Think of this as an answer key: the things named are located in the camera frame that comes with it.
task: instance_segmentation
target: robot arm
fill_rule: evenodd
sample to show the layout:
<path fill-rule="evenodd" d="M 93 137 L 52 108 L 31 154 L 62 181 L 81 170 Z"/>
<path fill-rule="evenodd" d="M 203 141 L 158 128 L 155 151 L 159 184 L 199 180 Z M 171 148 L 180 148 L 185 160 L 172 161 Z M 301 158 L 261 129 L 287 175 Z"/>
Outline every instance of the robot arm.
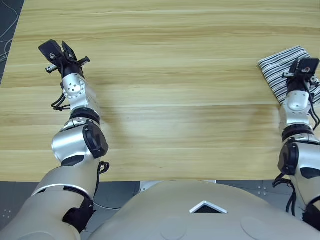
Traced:
<path fill-rule="evenodd" d="M 52 141 L 61 166 L 42 179 L 15 219 L 0 232 L 0 239 L 79 240 L 94 213 L 99 175 L 109 168 L 109 163 L 100 162 L 108 151 L 100 128 L 100 108 L 82 71 L 82 65 L 90 60 L 78 61 L 65 42 L 62 47 L 64 51 L 53 40 L 39 47 L 53 64 L 47 72 L 58 70 L 62 75 L 63 95 L 53 104 L 54 109 L 71 109 L 70 119 Z M 65 99 L 70 108 L 60 107 Z"/>
<path fill-rule="evenodd" d="M 280 109 L 283 147 L 278 168 L 281 174 L 274 186 L 278 183 L 290 184 L 293 187 L 293 195 L 289 200 L 292 202 L 292 214 L 298 200 L 304 210 L 303 220 L 320 230 L 319 223 L 316 223 L 320 217 L 317 203 L 320 201 L 320 141 L 314 134 L 319 123 L 309 91 L 318 64 L 317 58 L 304 58 L 300 62 L 295 61 L 290 71 L 283 74 L 287 78 L 288 93 Z M 314 129 L 308 113 L 315 118 Z M 288 175 L 290 180 L 283 179 L 284 175 Z"/>

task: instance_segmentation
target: black joint cover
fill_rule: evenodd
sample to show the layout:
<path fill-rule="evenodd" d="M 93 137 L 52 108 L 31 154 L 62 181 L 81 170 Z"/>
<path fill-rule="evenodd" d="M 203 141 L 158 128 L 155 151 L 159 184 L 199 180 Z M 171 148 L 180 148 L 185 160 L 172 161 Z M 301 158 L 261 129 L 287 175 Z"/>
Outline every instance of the black joint cover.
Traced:
<path fill-rule="evenodd" d="M 314 135 L 314 131 L 305 124 L 294 124 L 291 126 L 286 127 L 282 132 L 282 141 L 284 142 L 286 139 L 290 138 L 291 136 L 297 134 L 312 134 Z"/>
<path fill-rule="evenodd" d="M 87 121 L 83 128 L 83 138 L 95 159 L 107 154 L 109 146 L 101 129 L 93 122 Z"/>
<path fill-rule="evenodd" d="M 286 143 L 283 145 L 278 162 L 278 168 L 282 174 L 293 176 L 296 174 L 296 168 L 299 161 L 298 145 L 293 143 Z"/>
<path fill-rule="evenodd" d="M 91 108 L 80 107 L 72 111 L 70 119 L 87 118 L 100 124 L 100 116 Z"/>

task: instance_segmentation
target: wood grain surface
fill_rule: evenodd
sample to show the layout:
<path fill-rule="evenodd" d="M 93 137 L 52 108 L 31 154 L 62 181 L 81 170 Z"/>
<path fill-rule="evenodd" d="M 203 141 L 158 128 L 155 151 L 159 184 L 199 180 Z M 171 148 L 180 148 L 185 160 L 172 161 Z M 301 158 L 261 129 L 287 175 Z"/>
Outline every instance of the wood grain surface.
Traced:
<path fill-rule="evenodd" d="M 279 104 L 258 60 L 320 56 L 319 0 L 26 0 L 0 89 L 0 181 L 40 181 L 60 76 L 38 46 L 66 41 L 101 104 L 102 181 L 273 179 Z"/>

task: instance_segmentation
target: black cable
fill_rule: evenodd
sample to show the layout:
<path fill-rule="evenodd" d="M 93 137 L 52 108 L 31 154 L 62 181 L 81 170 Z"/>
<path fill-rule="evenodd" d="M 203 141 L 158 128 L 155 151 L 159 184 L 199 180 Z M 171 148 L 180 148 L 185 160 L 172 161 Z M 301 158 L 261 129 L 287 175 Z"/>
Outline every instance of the black cable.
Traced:
<path fill-rule="evenodd" d="M 288 203 L 286 204 L 285 211 L 289 213 L 290 206 L 291 206 L 291 213 L 293 216 L 296 216 L 296 202 L 297 202 L 297 194 L 295 186 L 293 185 L 292 181 L 289 179 L 282 178 L 284 174 L 280 174 L 272 183 L 272 186 L 275 188 L 280 184 L 287 184 L 289 187 L 292 188 L 292 195 L 289 198 Z"/>
<path fill-rule="evenodd" d="M 292 205 L 291 205 L 291 213 L 292 213 L 292 216 L 296 216 L 296 201 L 297 201 L 297 194 L 296 192 L 294 191 L 292 193 Z"/>
<path fill-rule="evenodd" d="M 61 64 L 60 73 L 62 76 L 64 75 L 64 72 L 65 72 L 64 65 Z M 61 106 L 65 100 L 66 100 L 66 97 L 64 95 L 64 91 L 62 90 L 61 96 L 59 97 L 59 99 L 57 101 L 55 101 L 54 103 L 51 104 L 51 107 L 53 108 L 53 110 L 59 110 L 60 112 L 62 112 L 63 110 L 70 110 L 71 108 L 70 108 L 69 104 Z"/>
<path fill-rule="evenodd" d="M 293 195 L 290 196 L 288 203 L 286 204 L 285 211 L 289 213 L 290 205 L 293 201 Z"/>
<path fill-rule="evenodd" d="M 303 87 L 304 89 L 306 90 L 306 92 L 309 94 L 309 102 L 310 102 L 310 105 L 311 105 L 311 109 L 310 109 L 310 114 L 311 114 L 311 117 L 313 118 L 314 122 L 315 122 L 315 125 L 313 127 L 313 131 L 316 130 L 316 128 L 319 126 L 320 124 L 320 118 L 318 117 L 318 115 L 316 114 L 316 111 L 315 111 L 315 108 L 314 108 L 314 101 L 312 99 L 312 95 L 307 87 L 307 84 L 306 84 L 306 81 L 305 79 L 302 80 L 303 82 Z"/>

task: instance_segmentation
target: black and white striped towel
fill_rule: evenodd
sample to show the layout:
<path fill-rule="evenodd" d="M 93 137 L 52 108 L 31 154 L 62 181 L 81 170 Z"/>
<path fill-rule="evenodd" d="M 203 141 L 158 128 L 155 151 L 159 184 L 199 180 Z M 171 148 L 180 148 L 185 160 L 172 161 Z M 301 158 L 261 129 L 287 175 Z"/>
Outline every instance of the black and white striped towel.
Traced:
<path fill-rule="evenodd" d="M 282 74 L 289 72 L 292 63 L 297 58 L 299 60 L 302 58 L 310 58 L 310 55 L 301 46 L 295 46 L 258 62 L 258 66 L 261 68 L 269 87 L 272 89 L 280 104 L 285 100 L 287 95 L 287 79 L 283 78 Z M 314 77 L 312 81 L 319 82 L 317 77 Z M 313 102 L 318 103 L 320 101 L 320 87 L 311 88 L 310 93 L 314 94 Z"/>

